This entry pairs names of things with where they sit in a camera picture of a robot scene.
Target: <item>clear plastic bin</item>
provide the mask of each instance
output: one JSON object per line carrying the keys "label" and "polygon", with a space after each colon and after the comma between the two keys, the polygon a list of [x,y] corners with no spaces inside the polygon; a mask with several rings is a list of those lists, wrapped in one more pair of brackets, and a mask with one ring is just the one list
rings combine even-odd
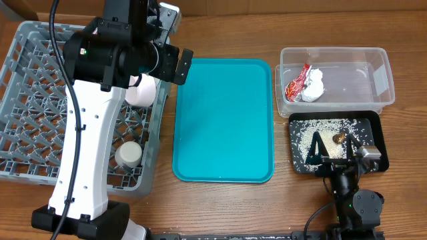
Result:
{"label": "clear plastic bin", "polygon": [[[301,73],[304,63],[322,71],[325,92],[311,103],[289,102],[284,89]],[[276,100],[282,117],[325,111],[381,113],[394,99],[390,63],[381,48],[290,47],[282,50],[280,65],[276,67]]]}

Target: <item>red candy wrapper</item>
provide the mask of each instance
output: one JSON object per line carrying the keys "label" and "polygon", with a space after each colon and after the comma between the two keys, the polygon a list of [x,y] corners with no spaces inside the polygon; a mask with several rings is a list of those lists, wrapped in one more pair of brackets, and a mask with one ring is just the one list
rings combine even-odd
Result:
{"label": "red candy wrapper", "polygon": [[301,98],[301,92],[304,90],[304,83],[306,82],[308,72],[312,68],[307,63],[304,64],[300,76],[292,80],[285,88],[285,97],[288,101],[295,102]]}

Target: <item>gray plastic basket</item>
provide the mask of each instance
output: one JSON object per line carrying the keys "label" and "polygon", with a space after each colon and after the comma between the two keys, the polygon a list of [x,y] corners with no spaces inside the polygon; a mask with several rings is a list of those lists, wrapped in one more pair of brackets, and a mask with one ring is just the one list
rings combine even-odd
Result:
{"label": "gray plastic basket", "polygon": [[[0,179],[54,185],[60,167],[67,118],[61,72],[49,40],[49,24],[23,22],[0,72]],[[59,48],[82,26],[56,24]],[[159,154],[161,116],[171,83],[160,81],[152,107],[126,102],[115,123],[108,168],[108,191],[146,196],[153,184]],[[141,166],[117,166],[115,150],[126,141],[143,148]]]}

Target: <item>teal rectangular board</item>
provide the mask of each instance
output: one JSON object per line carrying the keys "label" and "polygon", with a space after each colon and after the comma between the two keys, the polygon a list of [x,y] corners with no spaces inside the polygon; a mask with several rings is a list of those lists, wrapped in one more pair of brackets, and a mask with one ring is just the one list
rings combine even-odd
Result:
{"label": "teal rectangular board", "polygon": [[178,87],[173,172],[183,181],[264,183],[274,173],[272,70],[194,59]]}

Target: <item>wooden table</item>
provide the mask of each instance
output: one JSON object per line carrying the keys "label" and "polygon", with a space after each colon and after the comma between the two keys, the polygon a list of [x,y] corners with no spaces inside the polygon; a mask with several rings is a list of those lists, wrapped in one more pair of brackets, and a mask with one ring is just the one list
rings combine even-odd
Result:
{"label": "wooden table", "polygon": [[[17,26],[6,24],[0,57]],[[379,229],[387,239],[426,238],[427,12],[188,17],[172,42],[194,50],[195,57],[259,58],[272,69],[284,47],[384,48],[396,88],[396,102],[381,113],[390,168],[363,176],[360,186],[385,197]],[[180,181],[171,167],[175,100],[176,87],[163,115],[153,191],[145,198],[111,197],[131,205],[136,223],[154,233],[290,233],[302,230],[308,217],[329,201],[321,179],[292,170],[287,119],[278,115],[275,99],[276,170],[271,180],[262,185]],[[50,233],[31,228],[31,212],[47,204],[52,191],[52,186],[1,181],[0,238],[48,239]],[[331,209],[322,213],[310,229],[322,229],[334,216]]]}

